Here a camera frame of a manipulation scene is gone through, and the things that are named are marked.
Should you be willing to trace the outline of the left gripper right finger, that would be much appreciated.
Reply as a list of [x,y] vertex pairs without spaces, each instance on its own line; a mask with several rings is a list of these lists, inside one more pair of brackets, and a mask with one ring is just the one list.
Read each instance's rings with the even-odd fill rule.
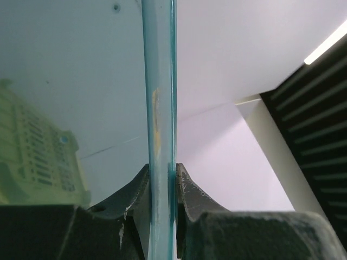
[[313,212],[232,212],[176,165],[179,259],[346,259],[332,226]]

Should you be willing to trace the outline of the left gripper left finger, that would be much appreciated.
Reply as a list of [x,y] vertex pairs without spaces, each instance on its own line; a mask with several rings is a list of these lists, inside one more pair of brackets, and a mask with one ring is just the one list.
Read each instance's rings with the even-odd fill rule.
[[1,207],[1,259],[147,259],[149,234],[148,165],[88,209]]

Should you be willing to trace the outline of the teal transparent basket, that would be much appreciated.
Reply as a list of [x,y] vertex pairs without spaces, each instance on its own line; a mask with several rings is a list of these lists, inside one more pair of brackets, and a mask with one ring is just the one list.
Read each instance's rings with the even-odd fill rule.
[[149,166],[173,258],[174,1],[1,1],[1,207],[88,209]]

